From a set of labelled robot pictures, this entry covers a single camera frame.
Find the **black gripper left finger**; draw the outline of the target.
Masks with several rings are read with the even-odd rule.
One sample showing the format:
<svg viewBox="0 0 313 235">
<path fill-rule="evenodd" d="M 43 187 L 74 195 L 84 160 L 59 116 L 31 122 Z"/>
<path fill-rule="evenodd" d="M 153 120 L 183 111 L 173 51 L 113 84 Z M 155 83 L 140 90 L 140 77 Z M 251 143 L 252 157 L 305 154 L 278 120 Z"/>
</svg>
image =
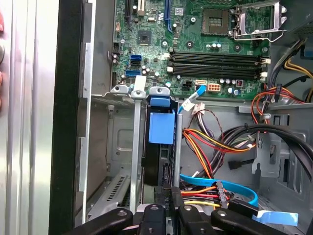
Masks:
<svg viewBox="0 0 313 235">
<path fill-rule="evenodd" d="M 65 234 L 67 235 L 164 235 L 166 234 L 165 208 L 147 205 L 137 217 L 130 210 L 117 208 Z"/>
</svg>

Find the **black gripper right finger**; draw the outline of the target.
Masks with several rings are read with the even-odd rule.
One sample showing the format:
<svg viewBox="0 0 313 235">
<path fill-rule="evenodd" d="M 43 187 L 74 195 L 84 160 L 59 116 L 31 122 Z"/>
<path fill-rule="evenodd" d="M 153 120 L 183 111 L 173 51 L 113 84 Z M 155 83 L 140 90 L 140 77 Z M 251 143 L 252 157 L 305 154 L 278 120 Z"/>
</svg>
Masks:
<svg viewBox="0 0 313 235">
<path fill-rule="evenodd" d="M 221 186 L 170 189 L 182 235 L 300 235 L 297 214 L 267 211 L 234 198 Z"/>
</svg>

